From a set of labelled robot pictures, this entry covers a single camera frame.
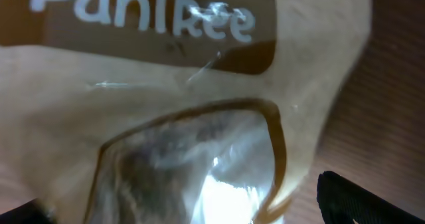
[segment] black object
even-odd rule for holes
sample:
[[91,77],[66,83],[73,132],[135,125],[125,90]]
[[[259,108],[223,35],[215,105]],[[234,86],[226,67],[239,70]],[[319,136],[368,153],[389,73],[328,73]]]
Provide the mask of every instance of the black object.
[[30,201],[18,208],[0,215],[0,224],[53,224],[38,208],[36,201]]
[[425,224],[340,175],[319,175],[317,202],[326,224]]

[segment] logo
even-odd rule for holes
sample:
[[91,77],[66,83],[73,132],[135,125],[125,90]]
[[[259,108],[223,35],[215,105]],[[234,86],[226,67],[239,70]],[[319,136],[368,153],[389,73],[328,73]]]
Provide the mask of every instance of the logo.
[[0,0],[0,15],[3,46],[246,74],[264,72],[276,44],[274,0]]

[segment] brown wooden surface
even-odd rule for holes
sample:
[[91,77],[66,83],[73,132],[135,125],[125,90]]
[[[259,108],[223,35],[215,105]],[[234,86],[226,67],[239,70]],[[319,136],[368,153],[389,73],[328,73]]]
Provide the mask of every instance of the brown wooden surface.
[[333,170],[425,219],[425,0],[373,0],[364,55],[329,117],[286,223],[323,223],[319,173]]

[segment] beige packaging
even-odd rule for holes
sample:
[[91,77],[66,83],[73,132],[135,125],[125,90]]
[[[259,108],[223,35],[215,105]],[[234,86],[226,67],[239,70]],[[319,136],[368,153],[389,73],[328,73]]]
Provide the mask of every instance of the beige packaging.
[[276,0],[276,9],[273,63],[258,75],[1,47],[5,162],[59,223],[83,223],[100,147],[108,140],[188,108],[255,98],[280,113],[287,160],[271,205],[278,207],[309,171],[332,101],[367,40],[371,10],[370,0]]

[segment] crinkled plastic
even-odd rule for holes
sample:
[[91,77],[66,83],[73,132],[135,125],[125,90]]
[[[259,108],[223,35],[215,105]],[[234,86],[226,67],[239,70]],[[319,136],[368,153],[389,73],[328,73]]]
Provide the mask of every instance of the crinkled plastic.
[[59,223],[272,223],[369,0],[0,0],[0,148]]

